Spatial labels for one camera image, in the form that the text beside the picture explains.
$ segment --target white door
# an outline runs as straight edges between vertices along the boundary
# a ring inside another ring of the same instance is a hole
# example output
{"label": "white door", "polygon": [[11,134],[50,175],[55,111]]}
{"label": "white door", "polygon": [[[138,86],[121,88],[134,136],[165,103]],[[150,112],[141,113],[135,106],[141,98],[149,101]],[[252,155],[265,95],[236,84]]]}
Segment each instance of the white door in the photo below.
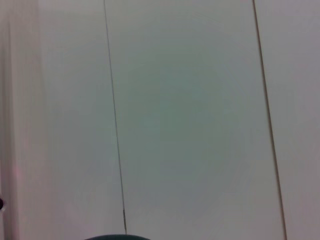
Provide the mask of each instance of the white door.
{"label": "white door", "polygon": [[251,0],[105,0],[129,234],[283,240]]}

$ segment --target panel seam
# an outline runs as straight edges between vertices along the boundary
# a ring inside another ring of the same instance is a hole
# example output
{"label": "panel seam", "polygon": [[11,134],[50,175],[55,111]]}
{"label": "panel seam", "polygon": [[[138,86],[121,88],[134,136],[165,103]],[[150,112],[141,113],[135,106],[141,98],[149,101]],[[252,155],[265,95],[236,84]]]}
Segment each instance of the panel seam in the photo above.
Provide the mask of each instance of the panel seam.
{"label": "panel seam", "polygon": [[261,74],[262,74],[262,81],[263,81],[263,92],[264,92],[264,99],[265,99],[266,112],[267,112],[269,136],[270,136],[270,141],[271,141],[271,148],[272,148],[272,155],[273,155],[275,175],[276,175],[276,183],[277,183],[277,191],[278,191],[278,197],[279,197],[279,203],[280,203],[282,230],[283,230],[284,240],[288,240],[286,219],[285,219],[285,211],[284,211],[284,203],[283,203],[281,184],[280,184],[280,177],[279,177],[278,160],[277,160],[277,155],[276,155],[274,131],[273,131],[273,126],[272,126],[272,121],[271,121],[271,112],[270,112],[270,104],[269,104],[269,97],[268,97],[266,72],[265,72],[264,59],[263,59],[262,46],[261,46],[261,38],[260,38],[260,31],[259,31],[259,25],[258,25],[256,0],[252,0],[252,6],[253,6],[254,22],[255,22],[255,29],[256,29],[256,38],[257,38],[257,43],[258,43],[258,48],[259,48],[260,67],[261,67]]}
{"label": "panel seam", "polygon": [[117,145],[117,150],[118,150],[118,162],[119,162],[119,171],[120,171],[123,225],[124,225],[125,234],[127,234],[127,221],[126,221],[126,210],[125,210],[124,186],[123,186],[121,160],[120,160],[119,135],[118,135],[117,114],[116,114],[116,101],[115,101],[115,90],[114,90],[114,76],[113,76],[112,64],[111,64],[111,52],[110,52],[110,41],[109,41],[108,21],[107,21],[107,4],[106,4],[106,0],[103,0],[103,8],[104,8],[104,18],[105,18],[107,50],[108,50],[108,55],[109,55],[109,67],[110,67],[110,76],[111,76],[111,86],[112,86],[112,100],[113,100],[113,110],[114,110],[116,145]]}

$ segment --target white cabinet door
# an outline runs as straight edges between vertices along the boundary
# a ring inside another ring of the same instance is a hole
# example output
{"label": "white cabinet door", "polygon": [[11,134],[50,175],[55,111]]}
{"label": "white cabinet door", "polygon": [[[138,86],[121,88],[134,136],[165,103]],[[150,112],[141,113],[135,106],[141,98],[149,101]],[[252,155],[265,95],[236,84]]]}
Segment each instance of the white cabinet door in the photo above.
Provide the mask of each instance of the white cabinet door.
{"label": "white cabinet door", "polygon": [[320,236],[320,1],[256,0],[288,240]]}
{"label": "white cabinet door", "polygon": [[126,223],[283,240],[251,0],[106,0]]}
{"label": "white cabinet door", "polygon": [[124,233],[102,0],[40,0],[56,239]]}

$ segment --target wall surface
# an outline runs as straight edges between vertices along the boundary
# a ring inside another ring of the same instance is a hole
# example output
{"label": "wall surface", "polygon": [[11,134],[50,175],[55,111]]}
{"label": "wall surface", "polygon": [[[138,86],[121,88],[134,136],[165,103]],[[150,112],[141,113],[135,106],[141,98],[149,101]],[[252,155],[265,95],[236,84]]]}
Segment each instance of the wall surface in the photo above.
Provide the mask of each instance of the wall surface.
{"label": "wall surface", "polygon": [[40,0],[57,239],[124,233],[102,0]]}
{"label": "wall surface", "polygon": [[288,240],[320,236],[320,2],[256,0]]}
{"label": "wall surface", "polygon": [[18,212],[15,237],[55,239],[51,222],[50,164],[39,47],[38,2],[2,0],[0,20],[10,24],[14,159]]}
{"label": "wall surface", "polygon": [[127,229],[283,240],[251,0],[106,0]]}
{"label": "wall surface", "polygon": [[[10,41],[9,41],[9,23],[0,23],[0,195],[1,199],[5,199],[8,202],[10,196],[10,181],[8,176],[10,175],[10,153],[11,145],[10,127],[8,127],[10,118],[8,114],[8,95],[6,94],[7,83],[10,82]],[[5,227],[6,234],[10,234],[10,227],[7,224],[10,222],[10,208],[6,207],[6,211],[0,214],[0,240],[5,239]]]}

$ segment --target dark green object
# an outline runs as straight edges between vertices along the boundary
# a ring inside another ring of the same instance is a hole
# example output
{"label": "dark green object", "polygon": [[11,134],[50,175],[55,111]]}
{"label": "dark green object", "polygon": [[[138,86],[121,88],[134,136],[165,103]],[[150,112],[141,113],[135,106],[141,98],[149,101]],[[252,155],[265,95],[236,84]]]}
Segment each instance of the dark green object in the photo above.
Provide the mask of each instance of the dark green object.
{"label": "dark green object", "polygon": [[105,235],[105,236],[96,236],[87,240],[149,240],[140,236],[133,235]]}

